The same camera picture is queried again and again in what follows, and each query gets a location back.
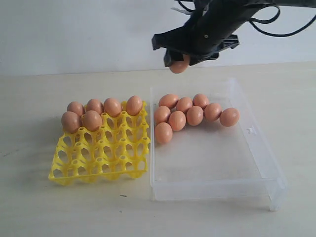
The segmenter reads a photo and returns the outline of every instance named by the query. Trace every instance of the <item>egg tray cup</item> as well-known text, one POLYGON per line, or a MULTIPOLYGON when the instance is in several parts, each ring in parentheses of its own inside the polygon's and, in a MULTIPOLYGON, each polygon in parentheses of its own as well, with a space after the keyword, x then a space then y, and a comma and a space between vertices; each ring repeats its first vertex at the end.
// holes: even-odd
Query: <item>egg tray cup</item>
POLYGON ((121 105, 123 111, 116 118, 101 114, 103 125, 96 131, 85 127, 74 134, 64 131, 56 146, 50 180, 69 185, 74 180, 94 183, 98 177, 115 180, 121 174, 134 179, 148 170, 147 103, 143 101, 143 108, 136 116, 125 111, 126 101, 121 105))

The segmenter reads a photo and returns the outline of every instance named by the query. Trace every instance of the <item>table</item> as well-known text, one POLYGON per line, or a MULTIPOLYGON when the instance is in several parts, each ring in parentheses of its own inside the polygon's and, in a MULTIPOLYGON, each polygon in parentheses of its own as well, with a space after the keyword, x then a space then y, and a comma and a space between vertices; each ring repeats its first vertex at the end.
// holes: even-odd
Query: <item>table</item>
POLYGON ((315 236, 316 62, 0 77, 0 230, 3 237, 315 236), (270 212, 261 198, 156 202, 136 180, 59 186, 48 180, 70 101, 133 94, 170 81, 237 78, 289 182, 270 212))

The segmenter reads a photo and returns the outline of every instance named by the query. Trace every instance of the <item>transparent plastic box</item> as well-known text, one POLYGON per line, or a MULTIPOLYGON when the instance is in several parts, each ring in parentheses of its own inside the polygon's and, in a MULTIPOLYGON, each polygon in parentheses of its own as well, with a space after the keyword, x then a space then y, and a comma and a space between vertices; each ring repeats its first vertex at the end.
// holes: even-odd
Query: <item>transparent plastic box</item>
POLYGON ((151 185, 155 200, 269 196, 270 210, 278 210, 287 182, 235 79, 206 80, 151 88, 151 185), (233 127, 203 120, 174 132, 170 143, 154 138, 154 111, 168 93, 179 97, 197 93, 223 109, 237 108, 233 127))

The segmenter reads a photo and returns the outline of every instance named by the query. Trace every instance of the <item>brown egg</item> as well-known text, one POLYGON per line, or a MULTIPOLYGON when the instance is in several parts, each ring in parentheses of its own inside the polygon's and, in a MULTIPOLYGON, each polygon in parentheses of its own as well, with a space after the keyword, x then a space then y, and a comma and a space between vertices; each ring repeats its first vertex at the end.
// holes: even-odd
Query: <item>brown egg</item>
POLYGON ((170 115, 168 122, 172 130, 177 132, 182 130, 186 125, 186 116, 182 111, 175 111, 170 115))
POLYGON ((176 109, 186 113, 188 109, 191 108, 192 106, 193 106, 192 99, 190 97, 183 97, 178 101, 176 109))
POLYGON ((200 106, 193 106, 187 112, 187 121, 191 126, 199 125, 203 120, 203 109, 200 106))
POLYGON ((81 120, 76 113, 67 111, 61 117, 61 124, 66 132, 75 133, 81 127, 81 120))
POLYGON ((83 117, 83 124, 89 131, 96 131, 102 125, 102 118, 98 112, 89 110, 83 117))
POLYGON ((206 95, 204 94, 197 94, 193 98, 193 105, 200 106, 202 109, 205 109, 205 107, 209 104, 209 100, 206 95))
POLYGON ((86 110, 94 110, 98 112, 98 114, 102 114, 104 112, 103 104, 100 100, 98 99, 91 99, 87 103, 86 110))
POLYGON ((168 122, 170 114, 170 109, 167 106, 163 105, 158 107, 154 112, 155 123, 168 122))
POLYGON ((137 115, 143 108, 143 101, 142 99, 134 95, 130 97, 126 103, 126 111, 129 115, 135 116, 137 115))
POLYGON ((79 116, 81 116, 81 115, 83 115, 85 113, 83 105, 81 103, 77 102, 77 101, 71 102, 67 106, 67 111, 74 112, 74 113, 76 113, 79 116))
POLYGON ((235 108, 225 109, 219 117, 220 123, 225 127, 234 126, 239 120, 239 111, 235 108))
POLYGON ((186 68, 188 67, 190 63, 190 57, 189 55, 185 55, 183 54, 183 61, 177 61, 174 62, 171 66, 170 66, 170 70, 173 73, 182 73, 186 70, 186 68))
POLYGON ((222 106, 219 103, 211 103, 205 107, 204 117, 208 121, 214 122, 220 117, 222 110, 222 106))
POLYGON ((172 128, 166 122, 161 122, 155 127, 155 139, 160 144, 166 144, 172 139, 172 128))
POLYGON ((176 107, 179 97, 176 94, 167 94, 164 95, 159 100, 159 106, 166 105, 169 109, 176 107))
POLYGON ((104 101, 104 112, 111 117, 117 117, 122 111, 122 106, 116 98, 108 98, 104 101))

